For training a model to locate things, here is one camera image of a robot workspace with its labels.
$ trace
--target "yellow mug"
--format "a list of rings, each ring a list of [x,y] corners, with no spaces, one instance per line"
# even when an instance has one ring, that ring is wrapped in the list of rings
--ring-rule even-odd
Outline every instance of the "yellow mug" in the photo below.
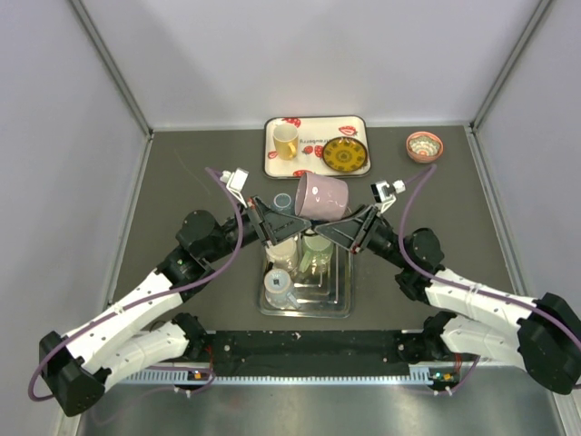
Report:
[[[274,127],[272,139],[281,159],[285,161],[294,159],[299,150],[299,129],[296,125],[290,123],[277,125]]]

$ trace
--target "green mug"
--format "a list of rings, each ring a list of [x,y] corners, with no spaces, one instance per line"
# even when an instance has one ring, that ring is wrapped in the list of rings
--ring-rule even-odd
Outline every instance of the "green mug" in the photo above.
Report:
[[[306,272],[309,268],[313,271],[324,272],[333,257],[334,245],[328,239],[319,235],[302,237],[302,259],[299,271]]]

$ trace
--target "yellow plate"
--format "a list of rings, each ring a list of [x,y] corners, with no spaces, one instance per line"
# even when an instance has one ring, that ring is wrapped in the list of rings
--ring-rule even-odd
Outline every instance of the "yellow plate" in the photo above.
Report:
[[[359,170],[368,158],[361,141],[347,136],[331,139],[323,148],[323,162],[335,171],[351,173]]]

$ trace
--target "cup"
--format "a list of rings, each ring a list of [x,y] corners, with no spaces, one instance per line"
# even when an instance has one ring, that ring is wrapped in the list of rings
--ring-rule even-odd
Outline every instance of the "cup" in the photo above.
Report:
[[[272,209],[287,215],[294,214],[294,202],[287,193],[277,193],[272,200]]]
[[[292,294],[294,284],[288,272],[275,268],[264,276],[266,301],[278,309],[299,309],[300,304]]]
[[[305,173],[300,177],[294,212],[317,221],[340,220],[349,201],[349,188],[345,182],[332,177]]]
[[[279,157],[285,161],[294,159],[299,149],[299,129],[290,123],[279,124],[272,133],[274,148]]]
[[[266,257],[275,268],[294,271],[299,265],[299,248],[294,238],[266,247]]]
[[[311,268],[314,272],[327,271],[333,257],[334,246],[331,241],[320,235],[302,237],[302,259],[299,271],[306,272]]]

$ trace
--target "robotic arm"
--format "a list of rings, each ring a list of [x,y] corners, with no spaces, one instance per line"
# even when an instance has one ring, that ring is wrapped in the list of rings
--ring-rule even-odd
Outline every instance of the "robotic arm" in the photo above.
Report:
[[[237,170],[226,173],[224,180],[244,205],[240,190],[246,175]],[[581,322],[566,302],[550,293],[541,300],[506,294],[455,274],[441,263],[444,254],[436,235],[423,228],[404,238],[403,247],[417,266],[433,276],[430,280],[410,266],[400,250],[398,236],[382,216],[405,185],[382,182],[372,185],[372,190],[376,204],[361,206],[344,220],[314,227],[309,220],[277,213],[259,197],[251,197],[249,207],[241,208],[242,247],[258,240],[276,245],[313,228],[315,233],[352,253],[371,250],[402,270],[396,281],[411,300],[452,311],[429,318],[420,341],[415,336],[402,335],[398,347],[402,361],[413,363],[426,351],[435,360],[454,352],[482,355],[524,369],[551,391],[570,393],[581,376],[581,352],[558,328],[531,309],[550,313],[579,338]],[[235,219],[219,225],[206,211],[190,213],[176,235],[179,246],[133,291],[84,326],[63,336],[51,332],[40,341],[41,361],[61,348],[45,365],[41,376],[66,415],[86,411],[118,381],[157,362],[208,360],[204,351],[208,335],[189,314],[181,313],[153,332],[135,335],[200,292],[204,285],[180,293],[171,290],[214,273],[211,264],[232,253],[238,237]],[[461,283],[469,291],[451,283]],[[505,301],[499,302],[490,295]],[[150,300],[137,304],[143,297]],[[105,316],[111,319],[96,321]],[[62,345],[92,323],[98,325]]]

